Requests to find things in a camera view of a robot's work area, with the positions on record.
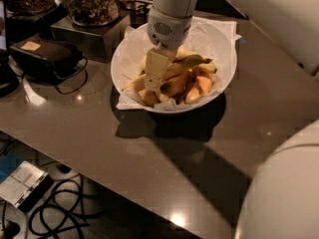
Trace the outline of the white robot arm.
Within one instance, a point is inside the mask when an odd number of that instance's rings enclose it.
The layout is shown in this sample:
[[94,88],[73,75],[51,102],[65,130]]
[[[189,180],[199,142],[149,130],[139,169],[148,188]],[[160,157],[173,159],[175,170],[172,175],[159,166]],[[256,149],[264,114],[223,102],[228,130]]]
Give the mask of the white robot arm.
[[226,0],[245,19],[239,77],[155,144],[172,162],[153,172],[147,209],[163,238],[319,239],[319,0]]

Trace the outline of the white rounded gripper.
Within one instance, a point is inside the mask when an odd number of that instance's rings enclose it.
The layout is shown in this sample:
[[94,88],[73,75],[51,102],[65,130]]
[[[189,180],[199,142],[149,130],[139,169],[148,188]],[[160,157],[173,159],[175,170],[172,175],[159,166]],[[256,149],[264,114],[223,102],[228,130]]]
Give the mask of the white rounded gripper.
[[152,7],[148,15],[148,35],[153,45],[147,52],[145,86],[155,92],[167,67],[176,56],[176,49],[184,43],[192,17],[175,18]]

